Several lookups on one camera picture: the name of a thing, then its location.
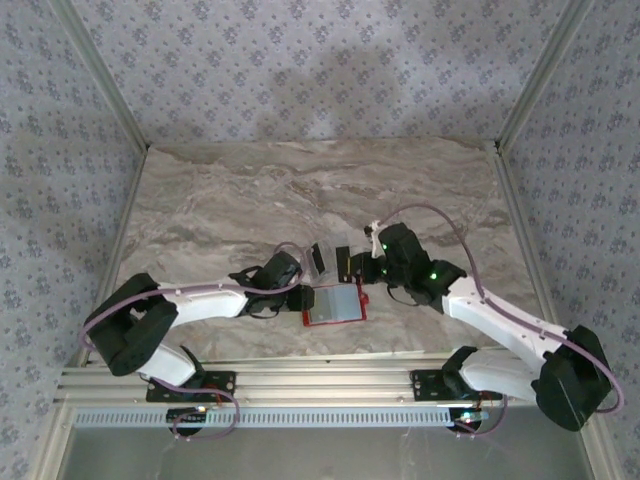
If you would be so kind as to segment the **aluminium right side rail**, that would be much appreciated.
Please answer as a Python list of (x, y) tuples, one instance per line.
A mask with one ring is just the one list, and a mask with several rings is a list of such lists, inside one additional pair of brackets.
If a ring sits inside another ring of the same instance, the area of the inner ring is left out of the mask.
[(528, 276), (535, 292), (542, 319), (557, 325), (559, 316), (553, 304), (551, 290), (545, 279), (542, 265), (538, 257), (536, 243), (526, 220), (525, 210), (520, 200), (513, 175), (508, 162), (503, 158), (499, 147), (493, 141), (487, 141), (488, 159), (491, 162), (499, 189), (506, 203), (511, 224), (527, 268)]

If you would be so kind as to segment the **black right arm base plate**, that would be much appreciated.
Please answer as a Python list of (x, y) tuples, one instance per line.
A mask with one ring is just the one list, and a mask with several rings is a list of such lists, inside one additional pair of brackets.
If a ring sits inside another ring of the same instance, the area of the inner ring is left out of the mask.
[(409, 373), (415, 401), (478, 401), (502, 400), (503, 395), (475, 390), (457, 372), (443, 370), (413, 370)]

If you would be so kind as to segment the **aluminium frame leg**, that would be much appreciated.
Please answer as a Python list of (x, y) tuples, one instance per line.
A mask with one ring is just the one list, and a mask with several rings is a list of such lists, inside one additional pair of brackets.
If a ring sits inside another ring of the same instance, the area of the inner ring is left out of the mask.
[(53, 410), (31, 480), (58, 480), (74, 428), (75, 408), (59, 404)]
[(623, 477), (604, 414), (594, 414), (580, 430), (580, 436), (594, 480), (619, 480)]

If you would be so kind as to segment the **clear acrylic card stand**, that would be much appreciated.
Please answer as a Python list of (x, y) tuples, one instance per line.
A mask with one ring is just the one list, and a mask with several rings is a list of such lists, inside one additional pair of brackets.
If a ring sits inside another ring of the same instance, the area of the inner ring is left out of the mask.
[[(314, 243), (320, 245), (326, 266), (325, 272), (321, 275), (316, 275), (311, 262), (310, 248)], [(349, 239), (343, 235), (333, 235), (314, 243), (304, 251), (309, 283), (316, 286), (354, 283), (351, 278), (352, 268), (349, 266), (352, 256)]]

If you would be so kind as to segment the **aluminium right frame leg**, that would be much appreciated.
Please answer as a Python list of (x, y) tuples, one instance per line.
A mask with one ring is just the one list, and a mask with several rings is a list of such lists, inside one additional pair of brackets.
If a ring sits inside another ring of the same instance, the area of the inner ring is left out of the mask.
[(623, 477), (604, 414), (594, 414), (580, 430), (580, 436), (594, 480), (619, 480)]

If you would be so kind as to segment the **aluminium left corner post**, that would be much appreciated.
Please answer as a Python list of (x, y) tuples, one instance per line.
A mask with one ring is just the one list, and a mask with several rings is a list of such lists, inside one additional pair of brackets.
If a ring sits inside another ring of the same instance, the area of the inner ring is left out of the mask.
[(144, 135), (121, 94), (113, 75), (98, 51), (71, 0), (47, 0), (70, 42), (88, 69), (94, 83), (133, 147), (142, 155), (148, 150)]

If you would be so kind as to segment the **black controller board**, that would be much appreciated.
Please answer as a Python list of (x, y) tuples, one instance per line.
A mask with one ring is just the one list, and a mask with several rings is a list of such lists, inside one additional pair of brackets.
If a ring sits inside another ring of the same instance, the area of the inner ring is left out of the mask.
[(452, 425), (449, 430), (460, 434), (476, 434), (482, 423), (489, 419), (489, 413), (478, 408), (450, 408)]
[(176, 438), (196, 435), (202, 430), (206, 418), (204, 406), (169, 409), (165, 415), (168, 428)]

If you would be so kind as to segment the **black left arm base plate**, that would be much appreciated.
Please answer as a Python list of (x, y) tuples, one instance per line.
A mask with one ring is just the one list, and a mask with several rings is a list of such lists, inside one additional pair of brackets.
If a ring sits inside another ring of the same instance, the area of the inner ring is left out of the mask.
[(189, 379), (182, 388), (206, 389), (207, 393), (184, 393), (169, 389), (153, 379), (146, 391), (146, 401), (150, 403), (209, 403), (220, 401), (230, 403), (226, 396), (213, 394), (211, 389), (223, 391), (229, 395), (235, 393), (236, 373), (233, 371), (200, 371)]

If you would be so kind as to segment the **aluminium right corner post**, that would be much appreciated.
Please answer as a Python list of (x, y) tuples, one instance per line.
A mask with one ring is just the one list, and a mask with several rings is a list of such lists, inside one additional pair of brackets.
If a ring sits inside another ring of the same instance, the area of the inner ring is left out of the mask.
[(539, 58), (495, 139), (496, 150), (500, 155), (505, 155), (513, 147), (594, 2), (595, 0), (566, 0)]

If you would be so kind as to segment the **black left controller board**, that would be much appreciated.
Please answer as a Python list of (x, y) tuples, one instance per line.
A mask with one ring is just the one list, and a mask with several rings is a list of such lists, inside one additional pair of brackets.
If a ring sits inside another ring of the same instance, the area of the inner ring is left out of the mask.
[(165, 415), (168, 428), (176, 438), (196, 435), (202, 430), (206, 418), (204, 406), (169, 409)]

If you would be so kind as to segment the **red card holder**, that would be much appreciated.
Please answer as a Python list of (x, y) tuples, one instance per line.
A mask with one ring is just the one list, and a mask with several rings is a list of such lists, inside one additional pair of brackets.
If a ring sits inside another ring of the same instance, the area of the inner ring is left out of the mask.
[(320, 286), (314, 290), (314, 305), (302, 312), (305, 327), (365, 321), (369, 297), (359, 284)]

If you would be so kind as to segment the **aluminium cross rail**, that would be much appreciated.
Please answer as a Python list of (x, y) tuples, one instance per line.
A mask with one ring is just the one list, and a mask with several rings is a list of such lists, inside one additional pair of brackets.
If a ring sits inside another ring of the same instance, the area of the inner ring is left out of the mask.
[[(440, 369), (446, 353), (421, 351), (205, 362), (204, 368), (236, 373), (234, 397), (246, 407), (391, 406), (414, 402), (409, 374)], [(63, 370), (56, 404), (133, 406), (145, 401), (138, 375), (114, 377), (104, 364)]]

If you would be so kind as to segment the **aluminium left frame leg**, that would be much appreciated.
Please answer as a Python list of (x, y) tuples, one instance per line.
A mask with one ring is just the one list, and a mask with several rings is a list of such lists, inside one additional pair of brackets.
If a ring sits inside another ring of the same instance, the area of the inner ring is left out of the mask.
[(53, 410), (31, 480), (58, 480), (74, 428), (75, 408), (59, 404)]

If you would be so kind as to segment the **aluminium corner post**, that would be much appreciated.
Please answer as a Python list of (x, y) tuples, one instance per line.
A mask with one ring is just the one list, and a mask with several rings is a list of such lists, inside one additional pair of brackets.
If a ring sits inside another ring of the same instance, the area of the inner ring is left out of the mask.
[(495, 139), (496, 150), (500, 155), (505, 155), (513, 147), (594, 2), (595, 0), (566, 0), (539, 58)]
[(144, 135), (121, 94), (113, 75), (98, 51), (71, 0), (47, 0), (70, 42), (88, 69), (94, 83), (133, 147), (142, 155), (148, 150)]

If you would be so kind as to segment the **black right controller board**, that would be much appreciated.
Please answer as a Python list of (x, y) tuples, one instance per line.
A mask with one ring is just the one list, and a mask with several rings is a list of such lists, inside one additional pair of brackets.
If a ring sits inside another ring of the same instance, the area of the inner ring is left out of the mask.
[(452, 425), (449, 430), (460, 434), (476, 434), (482, 423), (489, 419), (489, 413), (478, 408), (450, 408)]

